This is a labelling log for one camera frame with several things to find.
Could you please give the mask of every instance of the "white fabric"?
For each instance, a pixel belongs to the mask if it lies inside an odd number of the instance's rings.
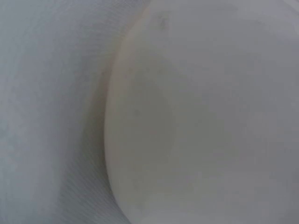
[[[123,224],[103,163],[110,61],[146,0],[0,0],[0,223]]]

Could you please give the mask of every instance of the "gray fabric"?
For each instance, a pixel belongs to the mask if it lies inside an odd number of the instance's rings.
[[[0,0],[0,223],[124,224],[103,119],[119,40],[149,0]]]

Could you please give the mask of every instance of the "white cloth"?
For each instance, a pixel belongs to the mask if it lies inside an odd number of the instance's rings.
[[[0,0],[0,223],[127,223],[103,163],[109,63],[148,0]]]

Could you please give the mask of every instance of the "curved white object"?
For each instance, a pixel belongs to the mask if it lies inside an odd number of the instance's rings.
[[[299,223],[299,17],[283,1],[156,0],[106,110],[133,224]]]

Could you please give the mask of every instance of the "fabric texture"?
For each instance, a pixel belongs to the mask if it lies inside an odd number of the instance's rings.
[[[1,224],[128,223],[104,109],[115,51],[149,1],[0,1]]]

